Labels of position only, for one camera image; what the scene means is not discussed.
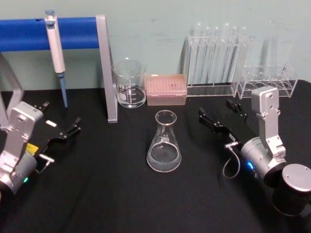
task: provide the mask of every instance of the cable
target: cable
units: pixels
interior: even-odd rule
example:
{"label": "cable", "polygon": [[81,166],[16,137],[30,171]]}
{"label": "cable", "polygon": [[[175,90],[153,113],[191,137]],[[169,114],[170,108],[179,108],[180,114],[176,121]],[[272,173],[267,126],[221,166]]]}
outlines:
{"label": "cable", "polygon": [[41,171],[38,171],[37,169],[35,169],[35,172],[38,173],[39,175],[48,167],[49,165],[46,165],[41,169]]}
{"label": "cable", "polygon": [[240,163],[240,159],[239,159],[238,155],[233,151],[232,147],[227,147],[227,149],[229,149],[229,150],[233,153],[233,155],[236,157],[237,162],[238,162],[238,170],[237,170],[237,172],[236,172],[233,176],[226,176],[226,175],[225,175],[225,168],[227,167],[228,163],[229,163],[229,162],[231,161],[231,159],[232,159],[232,158],[230,158],[230,159],[228,159],[228,161],[225,163],[225,165],[224,165],[224,167],[223,167],[223,176],[226,177],[227,179],[233,179],[233,178],[235,178],[235,177],[238,175],[238,173],[240,172],[241,163]]}

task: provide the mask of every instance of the erlenmeyer flask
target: erlenmeyer flask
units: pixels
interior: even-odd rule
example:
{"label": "erlenmeyer flask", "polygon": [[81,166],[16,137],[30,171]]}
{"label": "erlenmeyer flask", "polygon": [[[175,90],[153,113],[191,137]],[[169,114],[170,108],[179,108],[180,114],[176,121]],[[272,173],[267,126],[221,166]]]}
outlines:
{"label": "erlenmeyer flask", "polygon": [[147,163],[158,172],[175,170],[181,162],[180,150],[173,131],[177,116],[170,110],[157,112],[158,122],[155,137],[147,153]]}

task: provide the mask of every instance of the black tablecloth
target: black tablecloth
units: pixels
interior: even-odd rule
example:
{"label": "black tablecloth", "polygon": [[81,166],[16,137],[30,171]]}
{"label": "black tablecloth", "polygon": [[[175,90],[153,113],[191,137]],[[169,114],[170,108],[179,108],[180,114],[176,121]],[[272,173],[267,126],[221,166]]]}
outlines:
{"label": "black tablecloth", "polygon": [[[188,98],[185,106],[119,106],[118,123],[108,124],[102,89],[68,90],[67,111],[59,90],[27,91],[23,100],[50,101],[45,116],[63,127],[81,117],[82,131],[66,146],[52,147],[48,155],[56,162],[40,176],[33,174],[13,202],[0,209],[0,232],[311,232],[311,216],[279,214],[271,190],[245,165],[237,178],[222,177],[229,154],[217,149],[209,129],[198,123],[198,108],[215,115],[229,112],[226,98]],[[241,103],[258,132],[250,99]],[[280,99],[279,117],[287,161],[308,167],[310,104],[311,84],[299,81],[292,98]],[[174,132],[182,154],[180,167],[167,174],[146,163],[155,113],[162,109],[177,114]],[[4,139],[1,132],[2,147]]]}

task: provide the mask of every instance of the pipette tip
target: pipette tip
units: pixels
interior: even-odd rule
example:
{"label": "pipette tip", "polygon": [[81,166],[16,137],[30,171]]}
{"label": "pipette tip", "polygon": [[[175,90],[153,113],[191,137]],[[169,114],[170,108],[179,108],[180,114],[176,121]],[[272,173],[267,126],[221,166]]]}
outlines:
{"label": "pipette tip", "polygon": [[64,76],[63,77],[59,77],[59,81],[60,81],[60,86],[61,86],[61,89],[62,89],[64,105],[65,105],[65,108],[68,109],[65,77]]}

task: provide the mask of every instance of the pipette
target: pipette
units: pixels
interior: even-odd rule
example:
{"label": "pipette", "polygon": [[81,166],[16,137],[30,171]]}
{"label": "pipette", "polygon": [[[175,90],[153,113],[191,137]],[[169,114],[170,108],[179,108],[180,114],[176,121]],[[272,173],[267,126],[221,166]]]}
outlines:
{"label": "pipette", "polygon": [[64,105],[66,108],[68,108],[66,83],[65,83],[65,63],[64,63],[62,44],[60,42],[57,16],[54,15],[54,10],[47,10],[45,13],[47,14],[47,17],[44,20],[49,39],[54,70],[57,76],[59,77],[60,85],[62,88]]}

